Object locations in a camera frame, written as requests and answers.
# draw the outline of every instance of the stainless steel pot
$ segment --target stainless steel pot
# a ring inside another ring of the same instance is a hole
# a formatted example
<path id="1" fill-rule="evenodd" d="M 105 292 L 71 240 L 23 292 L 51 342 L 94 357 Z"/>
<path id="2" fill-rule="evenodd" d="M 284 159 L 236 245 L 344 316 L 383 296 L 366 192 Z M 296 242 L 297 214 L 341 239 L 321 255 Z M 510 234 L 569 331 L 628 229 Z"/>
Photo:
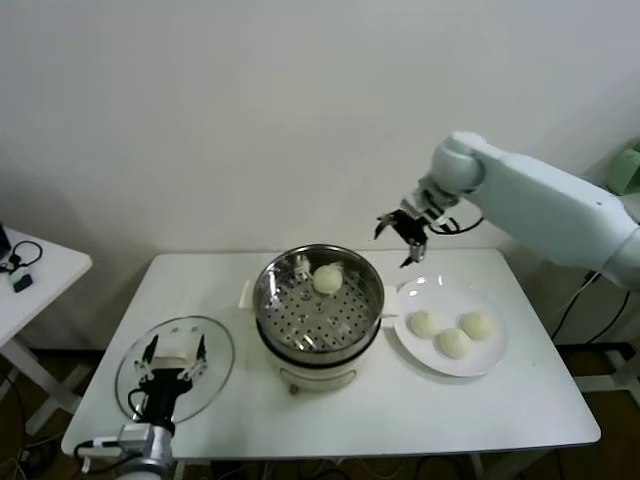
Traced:
<path id="1" fill-rule="evenodd" d="M 333 295 L 314 290 L 312 275 L 323 265 L 342 268 Z M 307 245 L 283 253 L 260 274 L 253 309 L 265 345 L 294 365 L 330 368 L 355 359 L 376 337 L 384 286 L 363 257 L 333 245 Z"/>

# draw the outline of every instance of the black device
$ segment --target black device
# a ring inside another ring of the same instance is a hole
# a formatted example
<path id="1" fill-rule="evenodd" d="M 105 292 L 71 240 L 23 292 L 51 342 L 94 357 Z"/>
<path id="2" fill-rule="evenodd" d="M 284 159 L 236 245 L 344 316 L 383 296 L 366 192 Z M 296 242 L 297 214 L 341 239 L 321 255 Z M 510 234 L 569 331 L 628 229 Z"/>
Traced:
<path id="1" fill-rule="evenodd" d="M 9 243 L 9 239 L 7 238 L 7 234 L 4 231 L 4 227 L 0 222 L 0 258 L 4 257 L 10 251 L 11 243 Z"/>
<path id="2" fill-rule="evenodd" d="M 191 369 L 182 368 L 151 368 L 153 357 L 158 346 L 158 335 L 155 335 L 149 345 L 146 346 L 140 361 L 136 361 L 136 370 L 141 378 L 138 388 L 129 392 L 129 407 L 140 418 L 139 423 L 150 423 L 162 427 L 171 435 L 175 433 L 176 426 L 173 421 L 173 410 L 176 400 L 193 388 L 193 382 L 203 373 L 207 365 L 207 349 L 204 343 L 204 334 L 200 337 L 196 353 L 196 363 Z M 131 401 L 131 394 L 144 392 L 146 400 L 142 412 L 138 412 Z"/>
<path id="3" fill-rule="evenodd" d="M 13 291 L 20 293 L 33 285 L 33 277 L 27 267 L 18 267 L 16 270 L 9 272 L 9 282 L 13 286 Z"/>

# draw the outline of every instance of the black cable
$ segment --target black cable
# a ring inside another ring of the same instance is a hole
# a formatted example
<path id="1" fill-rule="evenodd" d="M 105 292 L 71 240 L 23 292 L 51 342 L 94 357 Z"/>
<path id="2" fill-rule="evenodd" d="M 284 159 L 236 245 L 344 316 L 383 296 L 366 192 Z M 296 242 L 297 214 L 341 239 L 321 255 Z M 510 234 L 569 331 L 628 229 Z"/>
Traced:
<path id="1" fill-rule="evenodd" d="M 444 214 L 444 210 L 442 209 L 442 207 L 440 207 L 440 205 L 438 205 L 435 200 L 433 199 L 433 195 L 431 195 L 431 192 L 425 191 L 424 192 L 424 198 L 427 202 L 429 202 L 429 205 L 431 205 L 431 208 L 433 208 L 435 210 L 435 212 L 438 214 L 438 216 L 443 215 Z"/>
<path id="2" fill-rule="evenodd" d="M 454 468 L 456 469 L 456 473 L 458 474 L 458 477 L 461 480 L 464 480 L 465 476 L 464 476 L 464 470 L 462 469 L 462 465 L 460 465 L 454 458 L 452 457 L 422 457 L 420 459 L 420 461 L 418 462 L 418 465 L 416 466 L 416 470 L 415 472 L 413 472 L 413 477 L 411 477 L 411 480 L 418 480 L 419 476 L 420 476 L 420 470 L 422 469 L 422 466 L 429 460 L 437 460 L 437 459 L 441 459 L 444 460 L 446 462 L 449 462 L 449 464 L 453 465 Z"/>
<path id="3" fill-rule="evenodd" d="M 20 450 L 24 450 L 24 447 L 27 444 L 27 423 L 26 423 L 27 416 L 24 413 L 24 404 L 22 403 L 22 397 L 20 396 L 20 392 L 18 392 L 18 389 L 13 383 L 13 380 L 9 378 L 9 374 L 7 374 L 4 371 L 0 371 L 0 374 L 2 374 L 4 379 L 9 383 L 9 386 L 13 390 L 13 393 L 16 396 L 16 400 L 18 401 L 18 410 L 20 411 L 20 422 L 22 424 L 22 439 L 20 443 Z"/>
<path id="4" fill-rule="evenodd" d="M 57 440 L 51 439 L 37 445 L 27 445 L 21 453 L 19 459 L 20 468 L 27 478 L 39 478 L 51 468 L 58 456 L 59 446 Z"/>
<path id="5" fill-rule="evenodd" d="M 9 475 L 11 475 L 12 473 L 14 473 L 14 472 L 16 471 L 15 469 L 16 469 L 16 467 L 15 467 L 15 465 L 14 465 L 13 469 L 11 469 L 11 468 L 10 468 L 9 470 L 7 470 L 7 471 L 5 472 L 5 474 L 4 474 L 4 475 L 2 475 L 2 476 L 0 477 L 0 480 L 6 480 L 7 478 L 9 478 Z"/>
<path id="6" fill-rule="evenodd" d="M 302 475 L 302 462 L 296 462 L 296 473 L 298 474 L 298 480 L 305 480 Z"/>
<path id="7" fill-rule="evenodd" d="M 127 403 L 129 404 L 129 408 L 134 414 L 136 414 L 140 418 L 142 418 L 142 414 L 138 412 L 138 409 L 136 409 L 136 406 L 133 404 L 133 398 L 131 397 L 133 397 L 136 393 L 142 393 L 142 392 L 144 392 L 144 390 L 142 390 L 141 388 L 134 388 L 127 394 Z"/>
<path id="8" fill-rule="evenodd" d="M 442 225 L 440 229 L 435 228 L 433 225 L 427 225 L 431 233 L 435 233 L 436 235 L 460 235 L 462 233 L 467 233 L 478 227 L 482 222 L 484 222 L 484 217 L 480 217 L 475 223 L 469 225 L 465 228 L 460 228 L 460 224 L 454 219 L 449 218 L 449 221 L 453 225 L 453 228 L 448 227 L 446 224 Z"/>
<path id="9" fill-rule="evenodd" d="M 30 265 L 33 265 L 34 263 L 36 263 L 38 260 L 40 260 L 42 258 L 42 253 L 43 253 L 42 246 L 40 246 L 40 244 L 38 244 L 36 242 L 33 242 L 31 240 L 23 240 L 21 242 L 16 243 L 13 246 L 13 250 L 11 251 L 11 255 L 18 255 L 18 247 L 20 247 L 22 245 L 32 245 L 32 246 L 36 247 L 38 249 L 38 255 L 36 256 L 35 259 L 33 259 L 33 260 L 31 260 L 30 262 L 27 262 L 27 263 L 23 263 L 22 260 L 20 260 L 20 266 L 21 267 L 28 267 Z"/>
<path id="10" fill-rule="evenodd" d="M 620 315 L 622 315 L 622 312 L 624 312 L 624 309 L 627 306 L 627 302 L 629 301 L 629 295 L 631 295 L 631 292 L 627 292 L 625 294 L 624 300 L 622 301 L 622 305 L 620 305 L 620 308 L 618 309 L 618 313 L 616 313 L 615 317 L 613 317 L 613 320 L 611 320 L 609 324 L 606 327 L 604 327 L 598 334 L 591 337 L 591 340 L 587 342 L 587 345 L 595 342 L 598 338 L 600 338 L 602 335 L 607 333 L 609 329 L 615 325 L 615 323 L 618 321 L 618 318 L 620 318 Z"/>
<path id="11" fill-rule="evenodd" d="M 562 461 L 560 460 L 560 450 L 555 449 L 553 451 L 556 457 L 556 463 L 558 464 L 558 472 L 560 473 L 560 480 L 564 480 L 564 469 L 562 468 Z"/>
<path id="12" fill-rule="evenodd" d="M 119 444 L 118 442 L 105 442 L 102 445 L 104 447 L 117 447 Z M 73 458 L 75 458 L 77 462 L 82 462 L 82 458 L 80 458 L 80 449 L 91 448 L 91 447 L 93 447 L 93 442 L 91 440 L 87 440 L 86 442 L 79 443 L 73 449 Z M 125 456 L 124 458 L 121 458 L 117 462 L 107 465 L 106 467 L 89 470 L 84 475 L 101 475 L 103 473 L 110 472 L 111 470 L 114 470 L 115 468 L 118 468 L 119 466 L 124 465 L 125 463 L 130 462 L 131 460 L 141 456 L 142 456 L 142 453 L 140 452 L 130 453 L 129 455 Z M 75 479 L 81 473 L 82 473 L 82 466 L 80 466 L 78 470 L 76 470 L 76 472 L 73 474 L 70 480 Z"/>
<path id="13" fill-rule="evenodd" d="M 583 289 L 590 282 L 595 282 L 599 277 L 600 277 L 599 273 L 596 273 L 593 271 L 587 273 L 587 275 L 585 275 L 584 277 L 584 281 L 582 282 L 582 285 L 580 285 L 580 289 Z M 584 290 L 579 290 L 578 293 L 573 297 L 573 300 L 571 300 L 571 303 L 569 303 L 569 306 L 567 307 L 567 309 L 564 311 L 564 314 L 562 315 L 562 320 L 560 320 L 560 323 L 558 324 L 553 334 L 551 335 L 551 340 L 556 339 L 556 335 L 558 335 L 558 332 L 560 332 L 560 329 L 562 328 L 562 326 L 564 325 L 564 322 L 567 320 L 567 317 L 569 316 L 569 312 L 571 311 L 573 306 L 576 304 L 576 302 L 578 301 L 578 297 L 580 297 L 583 291 Z"/>
<path id="14" fill-rule="evenodd" d="M 319 473 L 307 480 L 318 480 L 319 478 L 325 477 L 327 475 L 330 475 L 332 473 L 336 473 L 338 475 L 340 475 L 342 478 L 344 478 L 344 480 L 351 480 L 351 477 L 349 475 L 347 475 L 346 473 L 344 473 L 342 470 L 340 470 L 339 468 L 332 468 L 330 470 L 326 470 L 322 473 Z"/>

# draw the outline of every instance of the cable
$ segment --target cable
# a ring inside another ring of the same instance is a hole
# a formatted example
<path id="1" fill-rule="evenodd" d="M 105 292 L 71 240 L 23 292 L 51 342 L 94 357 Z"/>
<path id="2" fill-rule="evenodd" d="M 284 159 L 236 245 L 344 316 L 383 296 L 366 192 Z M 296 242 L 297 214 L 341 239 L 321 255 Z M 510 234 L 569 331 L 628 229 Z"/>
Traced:
<path id="1" fill-rule="evenodd" d="M 3 461 L 2 463 L 0 463 L 0 466 L 4 465 L 7 462 L 13 462 L 15 463 L 15 469 L 13 470 L 8 470 L 2 477 L 0 477 L 0 480 L 4 480 L 5 478 L 7 478 L 9 476 L 10 473 L 13 472 L 13 478 L 16 478 L 16 474 L 18 472 L 20 472 L 20 475 L 22 475 L 22 480 L 28 480 L 27 475 L 24 473 L 24 470 L 22 469 L 22 467 L 20 466 L 20 462 L 18 462 L 18 460 L 16 460 L 13 457 L 7 458 L 5 461 Z"/>
<path id="2" fill-rule="evenodd" d="M 262 480 L 269 480 L 275 468 L 275 465 L 269 465 L 269 462 L 264 462 L 264 473 L 262 475 Z"/>
<path id="3" fill-rule="evenodd" d="M 391 480 L 392 478 L 395 478 L 396 475 L 398 475 L 398 473 L 400 473 L 400 470 L 402 470 L 402 468 L 404 467 L 404 465 L 406 463 L 406 459 L 403 459 L 400 462 L 400 465 L 398 466 L 398 468 L 396 468 L 393 473 L 390 473 L 388 475 L 381 475 L 379 473 L 374 472 L 373 469 L 369 465 L 367 465 L 367 462 L 365 462 L 362 458 L 359 458 L 358 460 L 360 460 L 360 462 L 362 463 L 362 466 L 364 466 L 365 470 L 367 472 L 369 472 L 369 474 L 371 476 L 377 478 L 378 480 Z"/>
<path id="4" fill-rule="evenodd" d="M 13 390 L 13 393 L 16 396 L 16 400 L 18 402 L 18 410 L 20 412 L 20 423 L 22 424 L 22 439 L 20 441 L 20 452 L 18 452 L 18 454 L 20 454 L 22 450 L 24 450 L 25 445 L 27 443 L 27 423 L 26 423 L 27 416 L 24 413 L 24 404 L 22 403 L 22 397 L 20 396 L 20 392 L 18 392 L 16 385 L 13 383 L 13 380 L 11 380 L 11 378 L 9 377 L 9 374 L 4 371 L 0 371 L 0 374 L 9 383 L 9 386 L 11 387 L 11 390 Z"/>
<path id="5" fill-rule="evenodd" d="M 444 215 L 444 210 L 433 199 L 433 195 L 431 194 L 431 192 L 425 191 L 424 192 L 424 198 L 425 198 L 425 200 L 427 202 L 429 202 L 429 205 L 431 205 L 431 208 L 433 208 L 435 210 L 435 212 L 438 214 L 438 216 Z"/>
<path id="6" fill-rule="evenodd" d="M 336 473 L 336 474 L 340 475 L 344 480 L 351 480 L 351 477 L 349 475 L 347 475 L 346 473 L 344 473 L 339 468 L 332 468 L 330 470 L 326 470 L 326 471 L 324 471 L 322 473 L 319 473 L 315 477 L 311 477 L 308 480 L 318 480 L 319 478 L 326 477 L 327 475 L 331 475 L 332 473 Z"/>
<path id="7" fill-rule="evenodd" d="M 316 467 L 315 471 L 311 475 L 311 478 L 314 478 L 315 476 L 317 476 L 320 473 L 320 470 L 322 470 L 322 467 L 324 467 L 325 463 L 327 463 L 327 460 L 322 460 L 320 462 L 320 464 Z M 304 475 L 302 475 L 302 464 L 301 464 L 301 462 L 297 462 L 296 463 L 296 469 L 298 471 L 298 480 L 303 480 L 304 479 Z"/>
<path id="8" fill-rule="evenodd" d="M 142 390 L 141 388 L 134 388 L 127 394 L 127 403 L 129 404 L 129 408 L 131 409 L 131 411 L 133 411 L 134 414 L 138 416 L 138 418 L 142 418 L 142 414 L 138 412 L 138 409 L 133 403 L 133 398 L 131 397 L 133 397 L 136 393 L 142 393 L 142 392 L 144 392 L 144 390 Z"/>
<path id="9" fill-rule="evenodd" d="M 37 447 L 39 445 L 44 445 L 45 443 L 53 442 L 54 440 L 57 440 L 58 438 L 62 437 L 64 434 L 65 432 L 56 433 L 55 435 L 43 438 L 42 440 L 38 440 L 37 442 L 29 443 L 25 445 L 24 448 L 28 450 L 30 448 Z"/>
<path id="10" fill-rule="evenodd" d="M 558 472 L 560 472 L 560 480 L 564 480 L 564 469 L 562 468 L 562 461 L 560 460 L 560 450 L 557 448 L 553 451 L 556 457 L 556 463 L 558 464 Z"/>
<path id="11" fill-rule="evenodd" d="M 82 458 L 80 458 L 80 449 L 91 448 L 91 447 L 93 447 L 93 442 L 91 440 L 87 440 L 86 442 L 80 442 L 78 445 L 73 447 L 73 458 L 75 458 L 77 462 L 81 462 Z"/>
<path id="12" fill-rule="evenodd" d="M 124 458 L 121 458 L 120 460 L 118 460 L 117 462 L 111 463 L 109 465 L 107 465 L 106 467 L 101 467 L 101 468 L 96 468 L 94 470 L 89 470 L 88 472 L 84 473 L 84 475 L 102 475 L 103 473 L 107 473 L 107 472 L 111 472 L 112 470 L 115 470 L 116 468 L 124 465 L 127 462 L 130 462 L 131 460 L 141 457 L 142 454 L 139 452 L 135 452 L 135 453 L 131 453 L 129 455 L 127 455 Z M 69 479 L 69 480 L 74 480 L 75 478 L 78 477 L 78 475 L 80 475 L 82 472 L 82 466 L 80 466 L 80 468 L 78 468 L 78 470 L 76 470 L 76 472 L 73 474 L 73 476 Z"/>
<path id="13" fill-rule="evenodd" d="M 4 464 L 8 461 L 13 461 L 15 463 L 15 468 L 6 472 L 4 477 L 2 478 L 6 478 L 11 473 L 13 473 L 15 478 L 18 472 L 24 478 L 37 478 L 43 475 L 49 469 L 49 467 L 53 465 L 53 462 L 58 455 L 58 444 L 53 442 L 54 440 L 60 438 L 63 433 L 59 433 L 52 437 L 40 439 L 27 444 L 27 433 L 25 425 L 26 415 L 22 397 L 20 396 L 20 392 L 18 391 L 15 383 L 11 380 L 11 377 L 5 372 L 0 372 L 0 374 L 4 376 L 4 379 L 9 383 L 9 386 L 16 396 L 16 400 L 18 402 L 18 411 L 20 414 L 20 422 L 22 425 L 20 450 L 15 455 L 15 457 L 9 458 L 5 460 L 5 462 L 3 462 Z"/>
<path id="14" fill-rule="evenodd" d="M 16 243 L 13 246 L 13 250 L 11 251 L 11 255 L 17 255 L 18 252 L 18 247 L 22 246 L 22 245 L 32 245 L 34 247 L 36 247 L 38 249 L 38 255 L 36 256 L 36 258 L 34 260 L 31 260 L 30 262 L 27 263 L 23 263 L 22 260 L 20 260 L 20 266 L 21 267 L 28 267 L 30 265 L 33 265 L 34 263 L 36 263 L 38 260 L 40 260 L 42 258 L 42 247 L 40 246 L 40 244 L 33 242 L 31 240 L 23 240 L 21 242 Z"/>
<path id="15" fill-rule="evenodd" d="M 478 227 L 482 222 L 484 222 L 484 217 L 480 217 L 475 223 L 465 228 L 460 228 L 460 224 L 454 218 L 449 218 L 449 221 L 453 225 L 453 228 L 450 228 L 446 224 L 442 225 L 440 229 L 435 228 L 431 224 L 427 225 L 427 228 L 431 231 L 431 233 L 435 233 L 436 235 L 460 235 L 470 232 L 474 228 Z"/>
<path id="16" fill-rule="evenodd" d="M 560 329 L 564 325 L 564 322 L 567 320 L 567 317 L 569 316 L 569 312 L 578 301 L 578 297 L 580 296 L 580 294 L 584 291 L 585 288 L 587 288 L 591 283 L 595 282 L 599 277 L 600 277 L 600 274 L 593 271 L 585 275 L 582 285 L 580 285 L 580 288 L 569 299 L 567 309 L 564 311 L 564 314 L 562 315 L 562 320 L 560 320 L 560 323 L 554 330 L 553 334 L 551 334 L 551 340 L 555 340 L 556 335 L 558 335 L 558 332 L 560 332 Z M 567 304 L 565 303 L 560 308 L 558 308 L 555 312 L 553 312 L 553 314 L 551 315 L 551 318 L 555 317 L 558 314 L 558 312 L 560 312 L 560 310 L 562 310 L 565 307 L 565 305 Z"/>
<path id="17" fill-rule="evenodd" d="M 413 472 L 413 477 L 411 478 L 411 480 L 418 480 L 418 477 L 420 476 L 420 470 L 427 461 L 437 459 L 445 460 L 446 462 L 449 462 L 451 465 L 453 465 L 456 469 L 456 473 L 458 474 L 458 478 L 464 480 L 465 477 L 462 466 L 452 457 L 422 457 L 418 462 L 418 465 L 416 466 L 415 472 Z"/>
<path id="18" fill-rule="evenodd" d="M 227 477 L 233 475 L 234 473 L 238 473 L 238 472 L 244 470 L 247 467 L 248 467 L 248 465 L 245 463 L 244 465 L 241 465 L 240 467 L 238 467 L 238 468 L 236 468 L 234 470 L 231 470 L 230 472 L 227 472 L 224 475 L 220 475 L 220 477 L 218 477 L 216 480 L 222 480 L 223 478 L 227 478 Z"/>
<path id="19" fill-rule="evenodd" d="M 627 292 L 625 294 L 624 300 L 622 301 L 622 305 L 620 305 L 620 308 L 618 309 L 618 313 L 616 313 L 615 317 L 613 317 L 613 320 L 611 320 L 609 322 L 609 324 L 600 331 L 600 333 L 598 333 L 598 334 L 594 335 L 593 337 L 591 337 L 591 340 L 589 340 L 587 342 L 587 345 L 589 345 L 590 343 L 595 342 L 598 338 L 600 338 L 602 335 L 607 333 L 609 331 L 609 329 L 615 325 L 615 323 L 618 321 L 618 318 L 620 318 L 620 315 L 622 315 L 622 312 L 624 312 L 624 309 L 627 306 L 627 302 L 629 301 L 629 296 L 630 295 L 631 295 L 631 292 Z"/>

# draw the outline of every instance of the white plate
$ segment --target white plate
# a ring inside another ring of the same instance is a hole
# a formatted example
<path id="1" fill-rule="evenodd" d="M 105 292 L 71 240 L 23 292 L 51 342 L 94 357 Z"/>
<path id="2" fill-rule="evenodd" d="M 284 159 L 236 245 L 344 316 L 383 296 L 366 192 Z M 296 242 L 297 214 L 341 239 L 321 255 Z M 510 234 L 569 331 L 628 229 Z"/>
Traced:
<path id="1" fill-rule="evenodd" d="M 401 314 L 394 327 L 400 342 L 426 366 L 447 375 L 475 377 L 495 367 L 507 349 L 507 331 L 495 304 L 475 288 L 455 282 L 450 277 L 433 275 L 402 285 L 398 292 Z M 493 317 L 497 331 L 483 341 L 471 340 L 469 353 L 460 360 L 447 357 L 438 350 L 433 340 L 414 335 L 407 320 L 417 310 L 438 315 L 442 328 L 459 328 L 460 316 L 480 310 Z"/>

